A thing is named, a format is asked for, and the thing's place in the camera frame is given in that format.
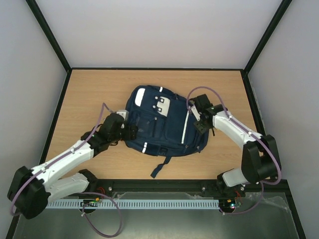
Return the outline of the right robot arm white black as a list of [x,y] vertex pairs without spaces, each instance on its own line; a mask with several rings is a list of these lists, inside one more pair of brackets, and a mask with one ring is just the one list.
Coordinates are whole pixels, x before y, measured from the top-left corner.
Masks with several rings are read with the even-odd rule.
[[223,104],[213,105],[206,94],[190,101],[190,110],[196,118],[194,125],[200,133],[218,129],[242,150],[241,166],[217,176],[216,188],[221,195],[228,195],[246,184],[280,181],[281,165],[274,137],[249,129]]

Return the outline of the navy blue backpack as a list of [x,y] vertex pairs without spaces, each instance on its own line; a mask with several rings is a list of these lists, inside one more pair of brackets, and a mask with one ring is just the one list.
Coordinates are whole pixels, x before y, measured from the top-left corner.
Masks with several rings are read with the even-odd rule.
[[162,156],[164,162],[151,173],[156,178],[172,157],[200,153],[209,133],[200,134],[196,118],[186,108],[186,98],[171,90],[152,85],[137,86],[127,104],[128,124],[138,128],[136,139],[126,146],[150,156]]

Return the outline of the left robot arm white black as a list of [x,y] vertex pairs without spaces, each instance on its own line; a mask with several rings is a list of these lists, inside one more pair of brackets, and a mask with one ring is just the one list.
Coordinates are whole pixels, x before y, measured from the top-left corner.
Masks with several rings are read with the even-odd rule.
[[128,125],[128,117],[127,110],[111,113],[101,126],[93,127],[50,161],[31,169],[25,166],[17,169],[7,194],[12,202],[11,209],[17,209],[26,219],[32,219],[49,203],[86,191],[96,180],[92,173],[81,171],[68,178],[63,176],[120,140],[136,139],[138,128]]

